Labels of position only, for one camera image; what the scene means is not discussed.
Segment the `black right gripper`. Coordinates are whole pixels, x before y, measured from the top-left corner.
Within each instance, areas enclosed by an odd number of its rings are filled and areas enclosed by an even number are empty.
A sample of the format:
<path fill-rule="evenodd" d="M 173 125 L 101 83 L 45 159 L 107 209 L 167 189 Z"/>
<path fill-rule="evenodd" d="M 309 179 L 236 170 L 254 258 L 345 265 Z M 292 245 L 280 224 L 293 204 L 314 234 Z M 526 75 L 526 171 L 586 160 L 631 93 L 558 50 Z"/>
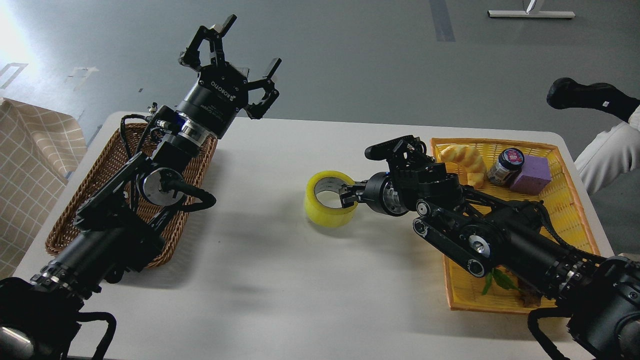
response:
<path fill-rule="evenodd" d="M 368 180 L 343 184 L 339 189 L 342 208 L 368 205 L 379 214 L 399 217 L 401 200 L 390 175 L 372 175 Z"/>

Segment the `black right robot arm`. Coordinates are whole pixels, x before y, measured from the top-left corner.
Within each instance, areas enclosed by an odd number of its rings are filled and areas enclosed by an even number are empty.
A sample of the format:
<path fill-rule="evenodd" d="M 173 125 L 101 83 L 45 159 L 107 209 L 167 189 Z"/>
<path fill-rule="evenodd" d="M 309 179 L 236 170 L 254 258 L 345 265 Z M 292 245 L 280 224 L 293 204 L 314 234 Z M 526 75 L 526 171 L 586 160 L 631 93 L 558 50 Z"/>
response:
<path fill-rule="evenodd" d="M 437 157 L 411 135 L 369 146 L 365 157 L 389 170 L 345 183 L 343 208 L 358 203 L 399 217 L 416 212 L 413 230 L 476 278 L 505 267 L 555 307 L 531 310 L 527 326 L 553 360 L 565 356 L 538 322 L 567 318 L 573 340 L 597 360 L 639 358 L 639 263 L 602 257 L 567 243 L 542 202 L 503 200 L 477 190 L 486 168 L 478 151 L 448 146 Z"/>

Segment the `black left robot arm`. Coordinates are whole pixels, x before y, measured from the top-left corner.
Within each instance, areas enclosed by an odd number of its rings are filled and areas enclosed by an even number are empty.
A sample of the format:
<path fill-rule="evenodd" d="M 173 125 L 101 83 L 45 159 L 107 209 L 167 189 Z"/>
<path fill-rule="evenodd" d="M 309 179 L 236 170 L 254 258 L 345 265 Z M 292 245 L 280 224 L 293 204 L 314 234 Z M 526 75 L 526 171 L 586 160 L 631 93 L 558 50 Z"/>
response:
<path fill-rule="evenodd" d="M 109 312 L 82 312 L 84 302 L 103 281 L 118 283 L 157 258 L 166 243 L 162 232 L 177 214 L 215 205 L 212 193 L 187 182 L 185 170 L 241 110 L 261 119 L 279 96 L 273 77 L 281 59 L 259 80 L 226 60 L 223 38 L 236 19 L 231 14 L 221 27 L 195 32 L 178 61 L 197 73 L 197 82 L 176 108 L 163 105 L 142 117 L 147 125 L 136 148 L 122 136 L 127 160 L 78 208 L 78 236 L 30 280 L 1 281 L 3 360 L 66 360 L 82 323 L 104 321 L 93 354 L 103 360 L 117 321 Z"/>

